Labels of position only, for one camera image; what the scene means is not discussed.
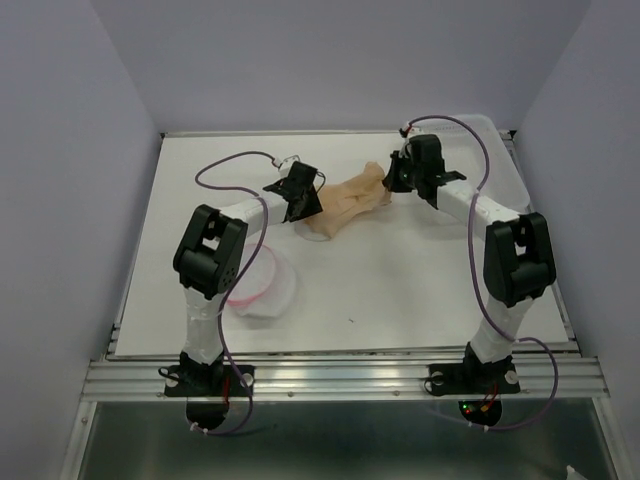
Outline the beige bra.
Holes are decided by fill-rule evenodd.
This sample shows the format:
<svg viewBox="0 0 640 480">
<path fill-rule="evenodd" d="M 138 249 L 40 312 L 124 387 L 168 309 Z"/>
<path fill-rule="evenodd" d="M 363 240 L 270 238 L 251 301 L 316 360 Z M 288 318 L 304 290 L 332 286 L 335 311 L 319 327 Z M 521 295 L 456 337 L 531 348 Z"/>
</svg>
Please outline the beige bra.
<svg viewBox="0 0 640 480">
<path fill-rule="evenodd" d="M 339 184 L 323 186 L 318 198 L 322 211 L 304 220 L 313 234 L 332 239 L 356 216 L 391 203 L 392 194 L 383 185 L 385 172 L 376 162 L 367 162 L 361 173 Z"/>
</svg>

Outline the white mesh laundry bag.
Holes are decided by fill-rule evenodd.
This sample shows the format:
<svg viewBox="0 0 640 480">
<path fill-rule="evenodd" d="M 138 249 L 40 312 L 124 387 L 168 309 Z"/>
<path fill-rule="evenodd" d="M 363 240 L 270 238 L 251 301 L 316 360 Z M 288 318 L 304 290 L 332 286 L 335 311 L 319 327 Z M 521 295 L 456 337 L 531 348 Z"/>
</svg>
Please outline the white mesh laundry bag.
<svg viewBox="0 0 640 480">
<path fill-rule="evenodd" d="M 239 316 L 278 318 L 292 304 L 296 289 L 297 276 L 292 264 L 278 250 L 263 245 L 231 290 L 227 305 Z"/>
</svg>

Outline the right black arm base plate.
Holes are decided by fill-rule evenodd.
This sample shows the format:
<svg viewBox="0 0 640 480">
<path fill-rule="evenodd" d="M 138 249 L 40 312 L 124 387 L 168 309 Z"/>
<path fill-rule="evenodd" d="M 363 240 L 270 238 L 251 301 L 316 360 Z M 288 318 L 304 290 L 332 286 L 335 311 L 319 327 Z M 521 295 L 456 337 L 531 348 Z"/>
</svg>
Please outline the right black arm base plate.
<svg viewBox="0 0 640 480">
<path fill-rule="evenodd" d="M 484 395 L 497 387 L 498 394 L 521 391 L 515 366 L 511 360 L 486 364 L 434 363 L 428 366 L 430 393 L 434 396 Z"/>
</svg>

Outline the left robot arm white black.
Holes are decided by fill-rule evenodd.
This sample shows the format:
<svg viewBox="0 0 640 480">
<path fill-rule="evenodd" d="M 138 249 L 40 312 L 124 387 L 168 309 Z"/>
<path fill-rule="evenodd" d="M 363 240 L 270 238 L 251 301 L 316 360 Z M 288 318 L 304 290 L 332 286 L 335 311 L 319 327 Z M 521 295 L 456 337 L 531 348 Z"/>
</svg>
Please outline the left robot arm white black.
<svg viewBox="0 0 640 480">
<path fill-rule="evenodd" d="M 316 180 L 325 182 L 326 177 L 296 156 L 283 161 L 270 157 L 279 177 L 259 191 L 203 180 L 213 168 L 238 157 L 219 160 L 195 175 L 201 188 L 240 192 L 249 198 L 221 209 L 196 207 L 178 244 L 173 269 L 185 294 L 186 339 L 179 362 L 159 370 L 173 390 L 185 387 L 210 394 L 221 386 L 224 360 L 229 357 L 222 326 L 229 294 L 255 261 L 269 226 L 294 223 L 322 211 Z"/>
</svg>

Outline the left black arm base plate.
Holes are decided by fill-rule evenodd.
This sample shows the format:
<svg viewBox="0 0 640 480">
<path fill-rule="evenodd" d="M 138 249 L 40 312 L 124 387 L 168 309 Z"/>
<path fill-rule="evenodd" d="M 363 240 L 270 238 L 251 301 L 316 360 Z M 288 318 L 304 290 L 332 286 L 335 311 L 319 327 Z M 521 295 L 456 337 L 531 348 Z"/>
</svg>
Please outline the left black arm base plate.
<svg viewBox="0 0 640 480">
<path fill-rule="evenodd" d="M 165 382 L 164 395 L 170 398 L 248 397 L 253 393 L 253 387 L 245 388 L 230 365 L 220 362 L 160 367 L 158 374 Z"/>
</svg>

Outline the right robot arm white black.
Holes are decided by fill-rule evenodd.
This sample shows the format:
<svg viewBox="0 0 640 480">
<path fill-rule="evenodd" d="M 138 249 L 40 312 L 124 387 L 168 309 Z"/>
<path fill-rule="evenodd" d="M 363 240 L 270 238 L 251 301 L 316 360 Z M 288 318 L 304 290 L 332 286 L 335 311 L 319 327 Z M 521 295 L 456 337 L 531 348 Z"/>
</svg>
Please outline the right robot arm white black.
<svg viewBox="0 0 640 480">
<path fill-rule="evenodd" d="M 417 193 L 463 222 L 469 243 L 480 239 L 484 246 L 481 264 L 475 251 L 468 251 L 480 326 L 461 362 L 429 365 L 427 391 L 434 396 L 519 392 L 512 349 L 533 302 L 556 280 L 546 219 L 501 205 L 462 173 L 446 169 L 440 139 L 433 134 L 407 138 L 392 153 L 383 184 L 392 193 Z"/>
</svg>

